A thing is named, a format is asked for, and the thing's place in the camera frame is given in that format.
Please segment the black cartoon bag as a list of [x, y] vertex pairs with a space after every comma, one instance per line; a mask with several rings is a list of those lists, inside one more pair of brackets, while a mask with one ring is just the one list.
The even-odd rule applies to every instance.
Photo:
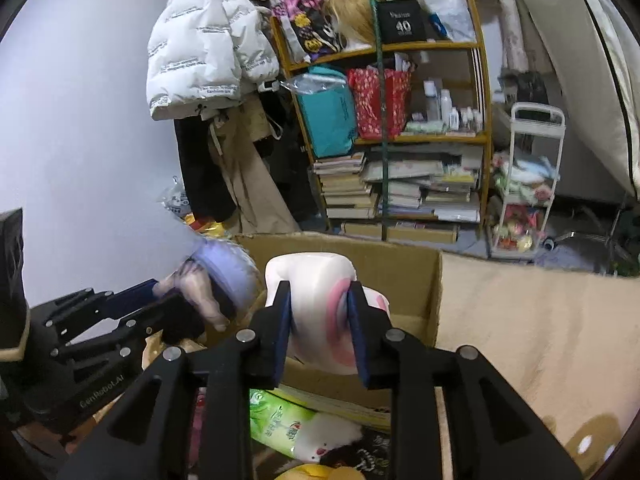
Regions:
[[271, 11], [280, 23], [295, 63], [314, 62], [342, 50], [324, 12], [324, 0], [271, 0]]

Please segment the stack of books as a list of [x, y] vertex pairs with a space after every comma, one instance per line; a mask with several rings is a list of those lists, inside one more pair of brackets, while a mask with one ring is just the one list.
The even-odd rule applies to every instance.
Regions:
[[320, 184], [326, 218], [337, 220], [372, 220], [378, 194], [363, 180], [367, 159], [363, 152], [318, 159], [312, 172]]

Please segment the cream gaming chair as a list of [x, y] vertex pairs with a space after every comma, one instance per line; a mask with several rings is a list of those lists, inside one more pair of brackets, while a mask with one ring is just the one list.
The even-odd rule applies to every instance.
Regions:
[[639, 197], [639, 41], [613, 0], [523, 0], [574, 133]]

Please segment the beige coat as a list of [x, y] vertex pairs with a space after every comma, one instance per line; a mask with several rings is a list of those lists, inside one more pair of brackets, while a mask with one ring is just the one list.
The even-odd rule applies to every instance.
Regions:
[[254, 142], [270, 138], [255, 93], [237, 107], [218, 110], [209, 124], [210, 152], [221, 169], [235, 212], [222, 225], [231, 234], [286, 234], [299, 230]]

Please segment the red gift bag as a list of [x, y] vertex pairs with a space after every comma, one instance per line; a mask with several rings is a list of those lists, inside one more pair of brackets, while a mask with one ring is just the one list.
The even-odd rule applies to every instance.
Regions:
[[384, 70], [385, 89], [381, 90], [376, 68], [351, 68], [347, 82], [354, 97], [358, 136], [364, 140], [381, 140], [382, 116], [385, 108], [386, 132], [395, 139], [405, 129], [411, 89], [411, 73]]

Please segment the plastic bag of toys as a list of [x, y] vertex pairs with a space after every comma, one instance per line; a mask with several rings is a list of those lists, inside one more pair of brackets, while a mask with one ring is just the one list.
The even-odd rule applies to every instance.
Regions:
[[184, 189], [182, 180], [173, 176], [171, 185], [160, 193], [157, 203], [170, 212], [174, 217], [186, 226], [208, 238], [221, 238], [226, 235], [226, 231], [221, 223], [214, 220], [198, 220], [195, 218]]

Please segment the pink pig roll plush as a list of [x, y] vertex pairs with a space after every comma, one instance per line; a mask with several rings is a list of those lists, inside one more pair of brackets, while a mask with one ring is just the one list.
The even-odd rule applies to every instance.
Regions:
[[290, 358], [334, 375], [357, 373], [347, 317], [347, 293], [356, 279], [349, 258], [333, 252], [299, 252], [268, 261], [266, 305], [273, 305], [282, 281], [290, 284]]

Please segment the white puffer jacket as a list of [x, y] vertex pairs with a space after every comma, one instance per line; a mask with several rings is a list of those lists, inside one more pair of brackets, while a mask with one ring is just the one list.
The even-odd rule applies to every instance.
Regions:
[[148, 42], [151, 118], [209, 118], [240, 105], [279, 72], [250, 0], [167, 0]]

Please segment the green pole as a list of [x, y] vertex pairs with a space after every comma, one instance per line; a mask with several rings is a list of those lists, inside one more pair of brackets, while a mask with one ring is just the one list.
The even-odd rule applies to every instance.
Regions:
[[382, 153], [382, 241], [387, 240], [388, 222], [388, 130], [386, 114], [386, 78], [383, 56], [383, 45], [378, 22], [378, 0], [369, 0], [372, 12], [372, 24], [375, 39], [376, 72], [378, 73], [378, 97], [380, 98], [380, 131]]

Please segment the pink fluffy plush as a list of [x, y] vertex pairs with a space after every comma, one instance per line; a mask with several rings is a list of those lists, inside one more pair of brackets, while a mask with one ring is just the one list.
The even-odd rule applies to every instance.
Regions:
[[189, 438], [189, 471], [198, 469], [198, 452], [200, 452], [201, 434], [205, 412], [206, 388], [198, 389]]

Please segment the purple plush toy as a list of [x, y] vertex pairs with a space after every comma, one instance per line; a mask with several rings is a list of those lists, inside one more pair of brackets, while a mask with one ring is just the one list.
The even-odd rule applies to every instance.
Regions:
[[242, 318], [262, 292], [262, 277], [253, 258], [233, 240], [208, 238], [152, 292], [163, 298], [178, 294], [218, 332]]

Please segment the wooden bookshelf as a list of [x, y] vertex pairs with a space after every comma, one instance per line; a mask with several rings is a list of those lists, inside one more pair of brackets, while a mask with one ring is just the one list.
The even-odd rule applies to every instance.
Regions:
[[474, 27], [475, 39], [471, 42], [452, 42], [449, 40], [428, 40], [428, 41], [409, 41], [398, 42], [397, 44], [383, 44], [377, 42], [372, 47], [362, 48], [359, 50], [341, 51], [338, 53], [322, 56], [317, 61], [307, 63], [295, 63], [292, 61], [288, 42], [284, 36], [280, 18], [272, 16], [269, 19], [270, 30], [276, 51], [280, 62], [283, 76], [290, 78], [301, 70], [309, 70], [312, 66], [335, 65], [353, 66], [356, 60], [369, 60], [374, 63], [376, 68], [383, 66], [384, 56], [390, 53], [410, 53], [410, 52], [431, 52], [431, 51], [451, 51], [464, 52], [468, 57], [469, 72], [472, 76], [470, 81], [445, 79], [442, 83], [449, 90], [466, 91], [473, 95], [473, 110], [477, 110], [480, 114], [474, 117], [474, 125], [476, 131], [460, 129], [456, 132], [446, 132], [443, 134], [419, 134], [418, 136], [398, 136], [394, 140], [390, 140], [387, 136], [381, 141], [377, 140], [361, 140], [358, 139], [358, 146], [368, 146], [381, 144], [386, 148], [400, 144], [413, 143], [459, 143], [479, 145], [483, 149], [482, 166], [480, 166], [480, 176], [477, 183], [477, 196], [480, 200], [478, 205], [478, 226], [483, 229], [487, 224], [487, 203], [490, 185], [490, 158], [492, 154], [491, 147], [491, 111], [490, 111], [490, 88], [488, 82], [488, 62], [482, 26], [480, 26], [480, 14], [477, 10], [475, 0], [466, 0], [472, 25]]

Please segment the cardboard box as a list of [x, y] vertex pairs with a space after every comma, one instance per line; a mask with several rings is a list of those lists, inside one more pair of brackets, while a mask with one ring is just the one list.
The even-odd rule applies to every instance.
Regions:
[[[349, 258], [369, 306], [384, 310], [393, 326], [416, 336], [427, 346], [435, 343], [442, 299], [442, 255], [437, 250], [319, 233], [237, 235], [234, 241], [253, 258], [264, 288], [247, 314], [233, 321], [228, 330], [223, 333], [213, 328], [206, 330], [209, 347], [247, 327], [253, 314], [266, 306], [268, 261], [299, 252], [333, 252]], [[376, 429], [390, 426], [390, 394], [385, 390], [367, 390], [357, 373], [334, 375], [288, 356], [275, 393], [304, 408], [331, 413], [363, 426]]]

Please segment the black box with 40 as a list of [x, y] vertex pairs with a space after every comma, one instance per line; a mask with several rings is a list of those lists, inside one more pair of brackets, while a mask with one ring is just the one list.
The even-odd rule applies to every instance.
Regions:
[[380, 0], [378, 27], [382, 44], [426, 40], [422, 9], [418, 0]]

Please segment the white rolling cart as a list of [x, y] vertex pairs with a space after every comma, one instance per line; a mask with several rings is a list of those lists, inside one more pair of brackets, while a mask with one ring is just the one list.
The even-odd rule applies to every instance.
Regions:
[[565, 115], [548, 104], [516, 102], [510, 110], [496, 106], [495, 118], [509, 133], [509, 141], [492, 159], [498, 198], [487, 227], [489, 255], [532, 262], [547, 240], [560, 180]]

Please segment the white round bird plush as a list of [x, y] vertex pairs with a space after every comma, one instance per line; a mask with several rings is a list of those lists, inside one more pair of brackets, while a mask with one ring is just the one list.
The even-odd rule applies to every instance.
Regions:
[[319, 463], [326, 453], [361, 438], [362, 427], [356, 422], [332, 414], [317, 413], [300, 425], [293, 456], [304, 463]]

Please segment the yellow bear plush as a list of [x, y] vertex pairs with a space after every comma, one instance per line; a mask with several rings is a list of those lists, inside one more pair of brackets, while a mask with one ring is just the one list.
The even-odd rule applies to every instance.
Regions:
[[276, 480], [366, 480], [366, 477], [352, 467], [303, 464], [279, 474]]

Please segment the teal bag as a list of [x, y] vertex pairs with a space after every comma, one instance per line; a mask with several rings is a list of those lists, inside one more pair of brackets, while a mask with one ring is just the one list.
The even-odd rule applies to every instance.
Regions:
[[355, 102], [346, 75], [326, 66], [311, 67], [311, 94], [297, 97], [315, 158], [343, 156], [357, 136]]

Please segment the blonde wig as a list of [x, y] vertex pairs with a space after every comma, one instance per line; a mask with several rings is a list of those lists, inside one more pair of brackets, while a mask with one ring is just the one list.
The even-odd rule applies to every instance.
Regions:
[[324, 10], [329, 15], [343, 51], [375, 46], [370, 0], [326, 0]]

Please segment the green tissue pack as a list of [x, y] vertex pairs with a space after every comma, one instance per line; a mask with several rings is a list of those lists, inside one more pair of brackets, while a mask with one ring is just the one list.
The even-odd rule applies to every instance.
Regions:
[[250, 436], [273, 450], [295, 458], [300, 432], [316, 416], [314, 411], [275, 396], [250, 389]]

